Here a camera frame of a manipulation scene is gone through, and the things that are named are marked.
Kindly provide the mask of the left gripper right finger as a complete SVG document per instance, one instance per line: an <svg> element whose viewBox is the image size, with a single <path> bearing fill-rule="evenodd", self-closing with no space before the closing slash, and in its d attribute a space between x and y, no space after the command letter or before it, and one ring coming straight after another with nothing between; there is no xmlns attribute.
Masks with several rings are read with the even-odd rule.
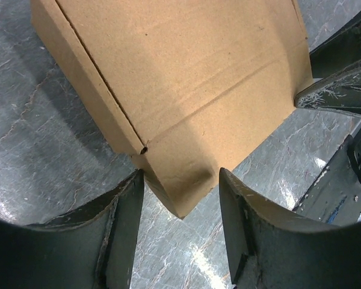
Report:
<svg viewBox="0 0 361 289"><path fill-rule="evenodd" d="M225 168L219 196L236 288L361 288L361 222L335 226L303 217Z"/></svg>

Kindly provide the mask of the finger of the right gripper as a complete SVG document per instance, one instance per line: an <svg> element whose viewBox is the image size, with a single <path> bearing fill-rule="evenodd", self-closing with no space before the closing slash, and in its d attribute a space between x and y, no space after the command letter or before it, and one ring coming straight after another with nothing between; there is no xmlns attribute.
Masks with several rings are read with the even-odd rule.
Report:
<svg viewBox="0 0 361 289"><path fill-rule="evenodd" d="M294 105L361 118L361 60L298 93Z"/></svg>
<svg viewBox="0 0 361 289"><path fill-rule="evenodd" d="M312 76L326 78L361 60L361 11L310 52Z"/></svg>

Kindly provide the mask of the cardboard box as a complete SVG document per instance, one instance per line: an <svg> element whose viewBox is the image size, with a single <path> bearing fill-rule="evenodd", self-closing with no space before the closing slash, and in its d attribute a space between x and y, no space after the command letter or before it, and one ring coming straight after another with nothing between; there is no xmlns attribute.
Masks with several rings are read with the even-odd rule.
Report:
<svg viewBox="0 0 361 289"><path fill-rule="evenodd" d="M31 1L103 136L184 218L313 82L297 1Z"/></svg>

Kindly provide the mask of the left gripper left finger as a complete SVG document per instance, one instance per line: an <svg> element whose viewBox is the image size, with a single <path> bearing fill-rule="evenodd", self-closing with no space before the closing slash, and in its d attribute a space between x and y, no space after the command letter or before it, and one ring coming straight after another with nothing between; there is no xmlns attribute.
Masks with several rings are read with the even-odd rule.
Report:
<svg viewBox="0 0 361 289"><path fill-rule="evenodd" d="M46 223L0 220L0 288L129 288L143 196L136 170Z"/></svg>

